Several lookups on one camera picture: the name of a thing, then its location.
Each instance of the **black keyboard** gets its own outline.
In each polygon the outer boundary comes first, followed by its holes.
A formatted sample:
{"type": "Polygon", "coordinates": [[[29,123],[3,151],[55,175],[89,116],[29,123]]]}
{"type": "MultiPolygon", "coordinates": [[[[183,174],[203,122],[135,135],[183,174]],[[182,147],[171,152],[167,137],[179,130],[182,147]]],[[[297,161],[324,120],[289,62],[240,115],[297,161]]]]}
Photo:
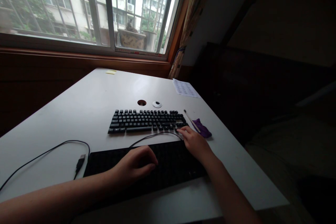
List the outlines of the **black keyboard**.
{"type": "Polygon", "coordinates": [[[116,110],[108,134],[124,134],[139,131],[173,131],[187,126],[182,114],[167,110],[116,110]]]}
{"type": "MultiPolygon", "coordinates": [[[[159,162],[151,174],[111,198],[99,202],[89,211],[207,175],[201,163],[189,153],[183,141],[158,143],[149,147],[159,162]]],[[[131,149],[134,147],[91,153],[84,177],[111,169],[131,149]]]]}

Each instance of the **purple glove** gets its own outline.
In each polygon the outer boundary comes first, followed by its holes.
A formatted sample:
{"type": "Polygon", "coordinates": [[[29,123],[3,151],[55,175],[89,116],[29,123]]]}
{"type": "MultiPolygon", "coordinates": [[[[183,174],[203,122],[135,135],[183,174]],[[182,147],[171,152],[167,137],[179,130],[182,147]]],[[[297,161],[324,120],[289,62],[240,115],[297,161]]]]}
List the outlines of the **purple glove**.
{"type": "Polygon", "coordinates": [[[211,132],[201,123],[201,120],[198,118],[197,120],[193,120],[193,122],[195,123],[195,125],[199,128],[199,130],[201,132],[199,132],[199,134],[204,137],[204,138],[209,138],[212,136],[211,132]]]}

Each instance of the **white desk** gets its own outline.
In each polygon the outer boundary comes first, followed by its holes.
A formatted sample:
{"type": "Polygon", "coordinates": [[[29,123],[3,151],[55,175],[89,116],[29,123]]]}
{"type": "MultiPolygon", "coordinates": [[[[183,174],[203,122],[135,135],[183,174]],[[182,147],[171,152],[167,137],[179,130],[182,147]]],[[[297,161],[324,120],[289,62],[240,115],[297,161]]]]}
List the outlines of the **white desk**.
{"type": "MultiPolygon", "coordinates": [[[[254,209],[288,204],[203,99],[178,95],[168,79],[105,72],[106,69],[94,70],[0,138],[0,185],[22,164],[66,140],[86,141],[92,152],[129,147],[148,132],[109,136],[114,111],[155,110],[152,102],[160,101],[160,110],[183,113],[186,109],[192,118],[201,119],[212,133],[211,149],[254,209]],[[139,106],[140,99],[147,105],[139,106]]],[[[174,135],[159,135],[138,146],[176,140],[174,135]]],[[[14,175],[0,192],[0,202],[72,180],[78,158],[87,152],[86,145],[79,143],[57,148],[14,175]]],[[[85,166],[86,161],[78,177],[83,176],[85,166]]],[[[95,223],[98,219],[117,223],[185,223],[221,215],[211,183],[207,178],[199,178],[84,214],[73,223],[95,223]]]]}

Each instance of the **wall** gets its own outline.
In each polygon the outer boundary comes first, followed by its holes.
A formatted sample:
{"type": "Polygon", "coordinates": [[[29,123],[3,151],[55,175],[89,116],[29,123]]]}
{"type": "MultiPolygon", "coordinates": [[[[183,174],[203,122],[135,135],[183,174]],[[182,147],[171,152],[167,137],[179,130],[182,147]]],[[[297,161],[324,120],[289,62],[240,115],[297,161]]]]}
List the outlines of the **wall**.
{"type": "Polygon", "coordinates": [[[185,49],[182,65],[193,66],[207,42],[220,43],[244,0],[208,0],[185,49]]]}
{"type": "Polygon", "coordinates": [[[330,67],[336,63],[335,0],[257,0],[228,43],[330,67]]]}

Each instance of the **keyboard cable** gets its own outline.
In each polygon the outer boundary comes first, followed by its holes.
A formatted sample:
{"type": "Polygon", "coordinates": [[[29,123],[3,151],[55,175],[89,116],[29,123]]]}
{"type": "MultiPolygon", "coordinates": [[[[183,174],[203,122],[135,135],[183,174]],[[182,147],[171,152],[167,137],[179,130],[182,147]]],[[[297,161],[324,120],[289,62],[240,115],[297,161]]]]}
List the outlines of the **keyboard cable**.
{"type": "MultiPolygon", "coordinates": [[[[11,179],[11,177],[13,177],[13,175],[18,171],[20,170],[22,167],[26,166],[27,164],[29,164],[30,162],[33,162],[35,159],[39,158],[40,156],[60,147],[61,145],[65,144],[65,143],[69,143],[69,142],[80,142],[80,143],[83,143],[83,144],[86,144],[87,147],[89,148],[89,153],[88,153],[88,157],[90,156],[90,146],[88,145],[88,143],[84,142],[84,141],[80,141],[80,140],[67,140],[63,143],[60,143],[59,145],[55,146],[54,148],[51,148],[50,150],[47,150],[46,152],[43,152],[41,155],[35,157],[34,159],[30,160],[29,162],[25,163],[24,165],[22,165],[21,167],[19,167],[15,172],[12,173],[11,176],[9,176],[9,178],[5,181],[5,183],[0,187],[0,191],[3,189],[3,187],[7,184],[7,182],[11,179]]],[[[74,179],[76,179],[77,177],[77,174],[79,172],[79,170],[81,169],[81,167],[83,166],[83,163],[84,163],[84,160],[85,160],[85,154],[84,155],[81,155],[81,157],[79,158],[78,160],[78,163],[77,163],[77,166],[76,166],[76,174],[75,174],[75,177],[74,179]]]]}
{"type": "Polygon", "coordinates": [[[135,143],[133,143],[129,148],[132,148],[134,145],[136,145],[137,143],[141,142],[142,140],[145,140],[145,139],[150,138],[150,137],[154,137],[156,135],[166,134],[166,133],[173,134],[173,135],[177,136],[181,141],[183,141],[182,138],[180,138],[178,135],[176,135],[174,133],[171,133],[171,132],[161,132],[161,133],[157,133],[157,134],[154,134],[154,135],[146,136],[146,137],[140,139],[139,141],[136,141],[135,143]]]}

